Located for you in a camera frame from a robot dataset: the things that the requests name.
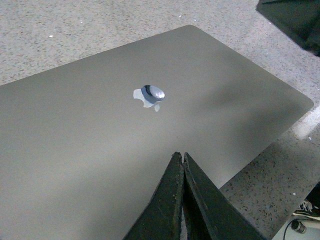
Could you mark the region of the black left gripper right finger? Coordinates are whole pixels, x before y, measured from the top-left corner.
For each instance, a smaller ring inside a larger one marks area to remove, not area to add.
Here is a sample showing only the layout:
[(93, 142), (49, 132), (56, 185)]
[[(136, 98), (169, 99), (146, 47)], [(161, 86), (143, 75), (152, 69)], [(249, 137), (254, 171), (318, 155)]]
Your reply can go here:
[(195, 160), (183, 160), (183, 209), (188, 240), (264, 240), (265, 237), (225, 198)]

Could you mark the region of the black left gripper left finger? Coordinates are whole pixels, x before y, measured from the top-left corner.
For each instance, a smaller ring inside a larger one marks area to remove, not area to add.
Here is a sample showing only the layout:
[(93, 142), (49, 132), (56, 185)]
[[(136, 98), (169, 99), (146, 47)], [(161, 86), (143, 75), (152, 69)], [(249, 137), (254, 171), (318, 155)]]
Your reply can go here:
[(147, 207), (135, 221), (125, 240), (179, 240), (182, 224), (184, 168), (175, 152)]

